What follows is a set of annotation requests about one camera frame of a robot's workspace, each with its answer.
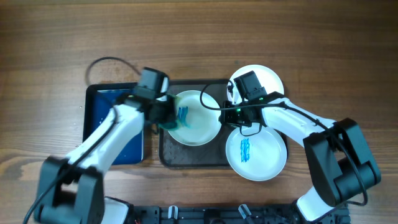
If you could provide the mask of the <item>green yellow sponge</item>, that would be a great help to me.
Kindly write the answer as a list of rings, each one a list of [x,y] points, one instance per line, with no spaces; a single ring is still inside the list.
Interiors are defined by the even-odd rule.
[[[166,130],[175,130],[180,127],[180,122],[177,116],[176,103],[178,98],[173,95],[164,95],[159,98],[161,119],[159,121],[159,126]]]

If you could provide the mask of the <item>white plate back stained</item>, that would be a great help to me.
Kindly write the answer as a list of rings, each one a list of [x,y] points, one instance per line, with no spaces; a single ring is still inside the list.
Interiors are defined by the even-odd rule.
[[[279,76],[273,70],[263,65],[246,65],[244,67],[241,67],[233,73],[230,80],[234,82],[235,78],[238,78],[239,76],[251,71],[256,74],[259,83],[265,88],[266,93],[272,93],[274,91],[277,91],[281,94],[285,94],[284,86]],[[228,100],[231,101],[234,105],[240,104],[242,102],[242,98],[240,97],[239,92],[235,86],[232,90],[232,93],[227,90],[226,94]]]

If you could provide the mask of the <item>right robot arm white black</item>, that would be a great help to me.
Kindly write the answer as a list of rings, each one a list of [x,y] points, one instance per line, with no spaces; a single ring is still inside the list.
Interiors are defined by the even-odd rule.
[[[238,105],[225,101],[221,122],[233,126],[226,143],[230,166],[240,176],[264,181],[284,168],[285,134],[305,149],[312,187],[294,207],[315,222],[344,205],[365,206],[381,172],[358,123],[316,116],[273,92]]]

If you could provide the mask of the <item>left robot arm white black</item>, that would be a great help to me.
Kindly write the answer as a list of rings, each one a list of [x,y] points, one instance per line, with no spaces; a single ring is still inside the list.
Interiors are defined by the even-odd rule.
[[[175,97],[124,95],[100,126],[65,158],[44,160],[37,198],[24,218],[39,223],[128,223],[132,205],[104,194],[103,179],[126,144],[144,123],[176,127]]]

